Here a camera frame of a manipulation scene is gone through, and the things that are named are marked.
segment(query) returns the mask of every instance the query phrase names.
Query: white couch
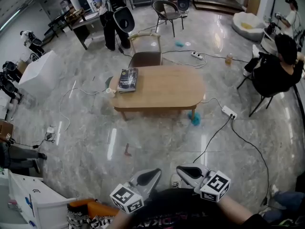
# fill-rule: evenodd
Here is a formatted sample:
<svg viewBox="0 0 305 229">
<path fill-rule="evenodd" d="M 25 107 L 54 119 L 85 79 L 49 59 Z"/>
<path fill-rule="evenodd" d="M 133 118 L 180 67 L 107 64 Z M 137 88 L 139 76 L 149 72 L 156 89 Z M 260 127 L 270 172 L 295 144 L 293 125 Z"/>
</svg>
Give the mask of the white couch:
<svg viewBox="0 0 305 229">
<path fill-rule="evenodd" d="M 242 27 L 242 23 L 251 25 L 254 29 Z M 233 16 L 232 27 L 241 36 L 252 41 L 260 41 L 264 35 L 264 28 L 268 25 L 252 13 L 240 12 Z"/>
</svg>

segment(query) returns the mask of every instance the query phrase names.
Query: black chair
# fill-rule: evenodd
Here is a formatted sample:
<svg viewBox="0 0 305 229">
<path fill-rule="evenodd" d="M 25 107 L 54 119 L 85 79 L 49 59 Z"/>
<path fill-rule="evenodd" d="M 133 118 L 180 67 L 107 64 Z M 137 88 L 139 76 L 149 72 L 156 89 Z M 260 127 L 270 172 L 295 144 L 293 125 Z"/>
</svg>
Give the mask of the black chair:
<svg viewBox="0 0 305 229">
<path fill-rule="evenodd" d="M 290 88 L 286 89 L 286 90 L 283 90 L 283 91 L 277 91 L 277 92 L 273 92 L 273 93 L 267 93 L 265 92 L 266 88 L 262 86 L 261 82 L 259 82 L 257 79 L 255 79 L 254 77 L 254 74 L 252 72 L 252 74 L 250 76 L 247 76 L 244 78 L 244 80 L 242 81 L 242 83 L 240 83 L 240 85 L 237 87 L 237 89 L 239 89 L 243 84 L 244 82 L 249 79 L 252 81 L 252 84 L 254 86 L 254 88 L 256 89 L 256 91 L 261 95 L 261 101 L 258 103 L 258 105 L 254 108 L 254 110 L 249 114 L 249 117 L 251 117 L 254 112 L 258 109 L 258 107 L 261 105 L 261 103 L 263 102 L 263 100 L 265 98 L 270 98 L 269 100 L 269 103 L 266 107 L 266 109 L 269 107 L 273 97 L 279 93 L 282 93 L 282 92 L 288 92 Z"/>
<path fill-rule="evenodd" d="M 164 4 L 167 4 L 171 7 L 173 7 L 175 9 L 175 12 L 168 12 L 167 13 L 165 11 Z M 172 23 L 172 27 L 173 27 L 173 20 L 176 20 L 178 18 L 181 18 L 182 30 L 184 30 L 183 17 L 181 15 L 181 13 L 178 11 L 178 8 L 174 3 L 169 2 L 169 1 L 160 0 L 160 1 L 154 2 L 152 7 L 156 11 L 156 13 L 158 14 L 158 22 L 157 22 L 157 26 L 156 26 L 156 32 L 157 32 L 157 28 L 158 28 L 158 25 L 159 25 L 159 21 L 165 21 L 165 24 L 166 24 L 167 21 L 169 21 L 170 23 Z"/>
</svg>

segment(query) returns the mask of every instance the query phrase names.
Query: white box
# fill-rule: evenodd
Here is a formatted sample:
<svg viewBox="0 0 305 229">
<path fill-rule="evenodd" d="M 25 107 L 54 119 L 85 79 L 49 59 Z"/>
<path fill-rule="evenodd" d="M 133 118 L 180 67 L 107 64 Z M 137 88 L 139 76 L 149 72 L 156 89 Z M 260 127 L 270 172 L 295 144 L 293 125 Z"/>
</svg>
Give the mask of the white box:
<svg viewBox="0 0 305 229">
<path fill-rule="evenodd" d="M 212 202 L 218 202 L 229 190 L 231 179 L 221 171 L 216 174 L 200 189 L 200 197 Z"/>
<path fill-rule="evenodd" d="M 129 188 L 119 184 L 110 194 L 113 203 L 122 211 L 130 214 L 142 207 L 144 202 L 142 196 L 131 191 Z"/>
<path fill-rule="evenodd" d="M 43 100 L 59 82 L 62 68 L 62 59 L 54 51 L 50 51 L 28 65 L 20 79 L 19 87 L 37 100 Z"/>
</svg>

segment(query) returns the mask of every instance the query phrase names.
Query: black hair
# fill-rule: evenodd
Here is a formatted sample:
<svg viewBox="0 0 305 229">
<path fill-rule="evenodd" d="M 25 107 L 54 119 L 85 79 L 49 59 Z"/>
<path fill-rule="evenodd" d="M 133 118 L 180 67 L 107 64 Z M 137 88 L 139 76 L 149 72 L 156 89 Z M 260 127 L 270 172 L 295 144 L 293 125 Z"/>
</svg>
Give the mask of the black hair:
<svg viewBox="0 0 305 229">
<path fill-rule="evenodd" d="M 278 53 L 281 54 L 285 63 L 294 64 L 297 57 L 297 48 L 295 41 L 288 35 L 277 34 L 275 36 L 275 44 Z"/>
<path fill-rule="evenodd" d="M 296 0 L 285 0 L 287 3 L 292 3 L 296 10 L 299 10 L 299 6 L 297 5 Z"/>
</svg>

